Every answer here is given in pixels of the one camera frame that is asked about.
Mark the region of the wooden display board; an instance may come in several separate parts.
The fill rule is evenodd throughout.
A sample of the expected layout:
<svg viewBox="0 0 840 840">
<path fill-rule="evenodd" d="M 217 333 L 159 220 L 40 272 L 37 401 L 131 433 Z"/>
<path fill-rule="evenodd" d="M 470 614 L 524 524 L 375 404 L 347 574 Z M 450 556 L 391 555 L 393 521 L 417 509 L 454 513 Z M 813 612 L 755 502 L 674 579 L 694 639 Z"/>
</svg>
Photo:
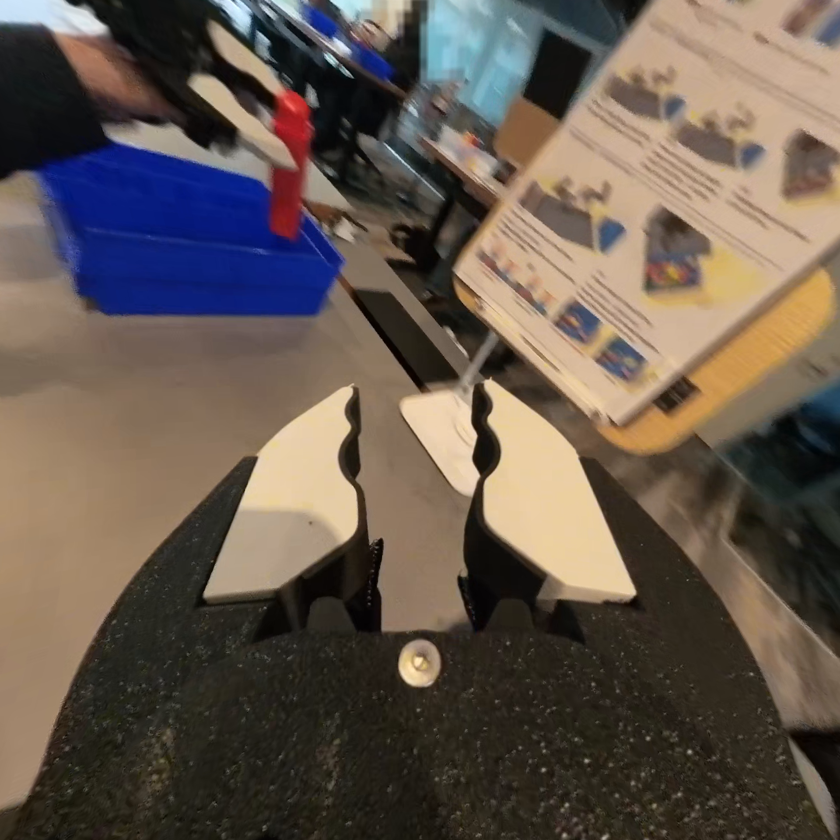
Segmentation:
<svg viewBox="0 0 840 840">
<path fill-rule="evenodd" d="M 835 282 L 822 267 L 690 373 L 687 381 L 695 389 L 676 408 L 650 406 L 626 426 L 600 425 L 597 431 L 632 455 L 669 452 L 809 349 L 836 315 Z"/>
</svg>

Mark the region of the small black tag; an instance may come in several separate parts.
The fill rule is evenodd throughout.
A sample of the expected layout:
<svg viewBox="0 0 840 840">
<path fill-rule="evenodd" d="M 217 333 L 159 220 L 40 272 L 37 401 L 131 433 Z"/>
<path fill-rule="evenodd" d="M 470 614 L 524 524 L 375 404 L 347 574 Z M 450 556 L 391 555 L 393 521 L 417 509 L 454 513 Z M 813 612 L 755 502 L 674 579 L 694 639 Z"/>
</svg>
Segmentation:
<svg viewBox="0 0 840 840">
<path fill-rule="evenodd" d="M 652 402 L 652 407 L 655 407 L 663 414 L 672 414 L 690 402 L 699 393 L 698 386 L 691 379 L 682 377 L 659 394 Z"/>
</svg>

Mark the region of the blue plastic bin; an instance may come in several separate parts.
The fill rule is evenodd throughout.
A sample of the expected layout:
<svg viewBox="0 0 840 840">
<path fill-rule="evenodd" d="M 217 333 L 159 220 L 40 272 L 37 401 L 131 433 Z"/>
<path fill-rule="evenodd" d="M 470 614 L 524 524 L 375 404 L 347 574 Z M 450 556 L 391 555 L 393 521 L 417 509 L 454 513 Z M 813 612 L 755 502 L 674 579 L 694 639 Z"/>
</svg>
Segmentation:
<svg viewBox="0 0 840 840">
<path fill-rule="evenodd" d="M 344 258 L 308 213 L 289 240 L 254 178 L 123 143 L 36 172 L 76 294 L 111 316 L 310 317 Z"/>
</svg>

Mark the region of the small blue bin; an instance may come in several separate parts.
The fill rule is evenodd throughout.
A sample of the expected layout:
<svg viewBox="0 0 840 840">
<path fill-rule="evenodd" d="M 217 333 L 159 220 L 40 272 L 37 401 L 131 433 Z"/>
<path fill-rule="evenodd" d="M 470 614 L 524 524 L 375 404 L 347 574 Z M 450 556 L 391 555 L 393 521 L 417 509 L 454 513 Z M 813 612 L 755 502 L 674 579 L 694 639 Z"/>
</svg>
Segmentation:
<svg viewBox="0 0 840 840">
<path fill-rule="evenodd" d="M 350 39 L 350 58 L 356 66 L 380 81 L 391 82 L 394 77 L 394 68 L 388 60 L 359 38 Z"/>
</svg>

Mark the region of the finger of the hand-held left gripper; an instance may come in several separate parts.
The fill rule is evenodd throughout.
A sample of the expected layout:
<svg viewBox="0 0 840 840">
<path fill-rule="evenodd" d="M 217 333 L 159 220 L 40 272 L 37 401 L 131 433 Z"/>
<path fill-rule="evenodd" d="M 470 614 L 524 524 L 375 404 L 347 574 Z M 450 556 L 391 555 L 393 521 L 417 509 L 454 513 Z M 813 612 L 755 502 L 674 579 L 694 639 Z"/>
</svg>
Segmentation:
<svg viewBox="0 0 840 840">
<path fill-rule="evenodd" d="M 301 166 L 295 162 L 287 145 L 247 112 L 222 81 L 207 74 L 194 74 L 189 79 L 189 88 L 233 127 L 238 145 L 275 169 L 300 171 Z"/>
<path fill-rule="evenodd" d="M 278 96 L 284 91 L 271 64 L 265 62 L 216 20 L 208 22 L 214 75 L 237 91 L 253 96 Z"/>
</svg>

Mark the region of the dark wooden desk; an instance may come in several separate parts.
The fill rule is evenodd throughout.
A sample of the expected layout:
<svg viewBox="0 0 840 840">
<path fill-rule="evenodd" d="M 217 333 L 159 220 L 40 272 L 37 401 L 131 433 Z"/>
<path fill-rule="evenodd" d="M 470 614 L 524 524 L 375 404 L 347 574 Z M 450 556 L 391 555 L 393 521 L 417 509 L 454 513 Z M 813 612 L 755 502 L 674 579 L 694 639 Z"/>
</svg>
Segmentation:
<svg viewBox="0 0 840 840">
<path fill-rule="evenodd" d="M 432 258 L 439 257 L 439 236 L 454 208 L 461 207 L 475 223 L 482 223 L 507 190 L 508 184 L 495 177 L 496 165 L 491 167 L 490 174 L 481 175 L 470 170 L 439 142 L 423 136 L 421 145 L 429 160 L 441 166 L 445 172 L 444 196 L 433 222 L 426 230 L 428 259 L 424 267 L 430 270 L 433 267 Z"/>
</svg>

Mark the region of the white instruction poster sheet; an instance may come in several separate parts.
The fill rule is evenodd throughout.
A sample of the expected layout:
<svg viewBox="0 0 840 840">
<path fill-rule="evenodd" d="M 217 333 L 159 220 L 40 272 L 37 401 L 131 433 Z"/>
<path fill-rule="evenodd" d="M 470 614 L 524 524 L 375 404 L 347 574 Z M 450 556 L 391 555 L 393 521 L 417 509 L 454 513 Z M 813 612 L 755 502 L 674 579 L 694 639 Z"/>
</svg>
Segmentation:
<svg viewBox="0 0 840 840">
<path fill-rule="evenodd" d="M 838 244 L 838 2 L 649 2 L 461 253 L 485 320 L 623 426 Z"/>
</svg>

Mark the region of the person's left hand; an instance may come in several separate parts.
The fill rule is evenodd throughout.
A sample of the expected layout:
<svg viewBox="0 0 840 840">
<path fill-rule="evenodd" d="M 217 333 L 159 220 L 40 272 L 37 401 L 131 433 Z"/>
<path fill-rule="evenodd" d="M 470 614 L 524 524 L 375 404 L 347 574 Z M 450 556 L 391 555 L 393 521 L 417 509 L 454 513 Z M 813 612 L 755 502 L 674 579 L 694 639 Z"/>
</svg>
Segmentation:
<svg viewBox="0 0 840 840">
<path fill-rule="evenodd" d="M 181 114 L 110 37 L 54 33 L 80 84 L 109 123 L 178 123 Z"/>
</svg>

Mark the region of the black panel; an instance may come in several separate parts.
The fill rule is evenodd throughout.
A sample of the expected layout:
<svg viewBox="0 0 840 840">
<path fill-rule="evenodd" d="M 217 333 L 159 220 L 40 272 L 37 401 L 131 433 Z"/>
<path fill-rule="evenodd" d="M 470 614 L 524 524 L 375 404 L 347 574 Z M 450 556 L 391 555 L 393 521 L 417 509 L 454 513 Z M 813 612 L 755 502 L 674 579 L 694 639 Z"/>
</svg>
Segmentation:
<svg viewBox="0 0 840 840">
<path fill-rule="evenodd" d="M 522 96 L 538 109 L 562 120 L 592 58 L 590 50 L 545 28 Z"/>
</svg>

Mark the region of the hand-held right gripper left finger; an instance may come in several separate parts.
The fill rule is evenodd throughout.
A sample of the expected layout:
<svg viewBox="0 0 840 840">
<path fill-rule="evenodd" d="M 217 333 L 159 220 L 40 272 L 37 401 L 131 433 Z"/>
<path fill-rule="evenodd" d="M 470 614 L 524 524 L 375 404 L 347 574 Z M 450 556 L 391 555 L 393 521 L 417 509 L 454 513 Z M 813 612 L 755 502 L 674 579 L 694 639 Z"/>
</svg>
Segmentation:
<svg viewBox="0 0 840 840">
<path fill-rule="evenodd" d="M 303 629 L 322 599 L 357 632 L 382 629 L 383 541 L 371 541 L 361 472 L 361 396 L 346 385 L 258 452 L 203 604 L 270 602 L 262 634 Z"/>
</svg>

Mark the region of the brown cardboard panel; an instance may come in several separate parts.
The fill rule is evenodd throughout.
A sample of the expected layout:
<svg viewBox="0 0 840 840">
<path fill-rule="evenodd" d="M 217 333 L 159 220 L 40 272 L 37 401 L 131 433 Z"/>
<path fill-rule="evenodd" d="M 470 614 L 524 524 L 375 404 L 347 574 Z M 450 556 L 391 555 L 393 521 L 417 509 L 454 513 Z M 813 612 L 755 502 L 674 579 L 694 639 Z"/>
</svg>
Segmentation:
<svg viewBox="0 0 840 840">
<path fill-rule="evenodd" d="M 511 100 L 492 141 L 500 161 L 522 168 L 530 164 L 561 121 L 538 105 L 517 95 Z"/>
</svg>

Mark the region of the person's left forearm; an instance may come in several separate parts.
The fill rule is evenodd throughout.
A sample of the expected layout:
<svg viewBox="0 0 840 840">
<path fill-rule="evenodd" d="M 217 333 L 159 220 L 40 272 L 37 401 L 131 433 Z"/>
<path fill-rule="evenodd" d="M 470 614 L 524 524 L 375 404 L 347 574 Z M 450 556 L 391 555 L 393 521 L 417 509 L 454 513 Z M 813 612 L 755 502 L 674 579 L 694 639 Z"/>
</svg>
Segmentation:
<svg viewBox="0 0 840 840">
<path fill-rule="evenodd" d="M 93 101 L 56 37 L 1 26 L 1 179 L 109 144 Z"/>
</svg>

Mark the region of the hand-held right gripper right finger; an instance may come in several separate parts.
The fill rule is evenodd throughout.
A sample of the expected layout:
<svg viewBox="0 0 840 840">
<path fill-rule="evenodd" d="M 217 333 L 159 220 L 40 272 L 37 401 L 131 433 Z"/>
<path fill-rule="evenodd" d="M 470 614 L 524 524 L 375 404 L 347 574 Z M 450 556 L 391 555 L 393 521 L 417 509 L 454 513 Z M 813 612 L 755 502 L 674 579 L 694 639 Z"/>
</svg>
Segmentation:
<svg viewBox="0 0 840 840">
<path fill-rule="evenodd" d="M 581 457 L 541 415 L 492 380 L 476 385 L 476 486 L 458 588 L 472 627 L 503 604 L 526 625 L 562 604 L 630 605 L 637 588 Z"/>
</svg>

